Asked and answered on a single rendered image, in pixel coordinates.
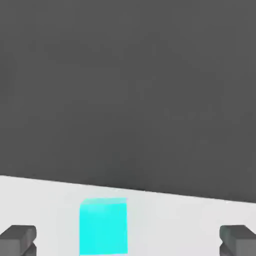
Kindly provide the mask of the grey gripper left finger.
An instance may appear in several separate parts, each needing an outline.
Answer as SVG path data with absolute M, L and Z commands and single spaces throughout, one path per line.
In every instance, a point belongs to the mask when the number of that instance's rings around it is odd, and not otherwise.
M 0 235 L 0 256 L 37 256 L 34 225 L 11 225 Z

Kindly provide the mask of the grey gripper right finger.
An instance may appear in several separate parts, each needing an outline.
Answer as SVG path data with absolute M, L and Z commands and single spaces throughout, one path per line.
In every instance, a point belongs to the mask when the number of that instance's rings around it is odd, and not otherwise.
M 245 225 L 222 225 L 219 256 L 256 256 L 256 234 Z

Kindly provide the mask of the large cyan box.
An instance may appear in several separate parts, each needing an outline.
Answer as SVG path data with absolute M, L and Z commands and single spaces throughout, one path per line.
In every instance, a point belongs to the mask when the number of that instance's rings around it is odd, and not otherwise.
M 79 255 L 128 253 L 127 199 L 87 198 L 79 208 Z

